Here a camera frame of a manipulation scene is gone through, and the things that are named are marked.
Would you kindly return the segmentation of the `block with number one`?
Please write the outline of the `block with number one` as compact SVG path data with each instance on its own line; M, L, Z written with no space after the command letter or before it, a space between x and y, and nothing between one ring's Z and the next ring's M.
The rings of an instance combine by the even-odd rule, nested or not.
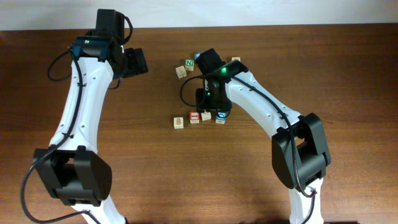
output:
M179 66L175 69L175 73L177 75L178 78L183 78L187 76L187 71L185 69L185 66Z

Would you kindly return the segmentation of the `red letter I block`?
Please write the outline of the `red letter I block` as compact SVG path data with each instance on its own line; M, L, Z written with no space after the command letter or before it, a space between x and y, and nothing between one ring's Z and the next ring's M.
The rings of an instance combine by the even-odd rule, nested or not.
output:
M196 111L190 112L190 123L191 124L198 124L200 122L200 114Z

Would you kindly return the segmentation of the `blue letter D block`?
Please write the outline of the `blue letter D block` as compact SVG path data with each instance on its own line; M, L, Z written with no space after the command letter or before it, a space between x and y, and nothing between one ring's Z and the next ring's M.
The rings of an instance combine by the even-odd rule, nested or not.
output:
M215 122L218 124L225 124L226 121L226 113L217 112Z

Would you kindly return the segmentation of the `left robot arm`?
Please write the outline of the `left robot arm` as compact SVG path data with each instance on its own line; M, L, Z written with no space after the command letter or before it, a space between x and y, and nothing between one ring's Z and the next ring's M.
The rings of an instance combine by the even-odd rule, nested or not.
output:
M110 83L149 71L142 49L123 47L129 22L114 9L98 9L96 27L68 48L71 84L62 118L49 147L34 152L32 168L49 195L87 223L127 223L110 196L112 170L98 155L97 133Z

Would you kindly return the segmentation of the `ice cream cone block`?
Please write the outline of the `ice cream cone block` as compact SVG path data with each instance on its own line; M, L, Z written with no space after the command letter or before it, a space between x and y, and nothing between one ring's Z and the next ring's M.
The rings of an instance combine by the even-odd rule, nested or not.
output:
M201 120L202 121L208 121L210 119L211 119L211 113L210 112L201 113Z

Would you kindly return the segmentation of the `green letter N block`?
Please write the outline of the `green letter N block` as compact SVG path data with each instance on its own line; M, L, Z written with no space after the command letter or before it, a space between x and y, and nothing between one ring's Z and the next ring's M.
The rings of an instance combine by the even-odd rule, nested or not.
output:
M185 69L187 71L194 71L195 61L193 59L185 60Z

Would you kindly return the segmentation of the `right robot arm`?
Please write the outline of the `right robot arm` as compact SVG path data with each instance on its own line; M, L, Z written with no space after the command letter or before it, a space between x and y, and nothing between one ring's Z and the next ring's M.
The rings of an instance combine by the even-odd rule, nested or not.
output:
M223 120L233 104L244 109L271 139L272 168L289 190L289 221L323 223L320 192L331 157L321 119L280 102L239 60L226 63L209 49L195 62L203 80L195 93L197 110Z

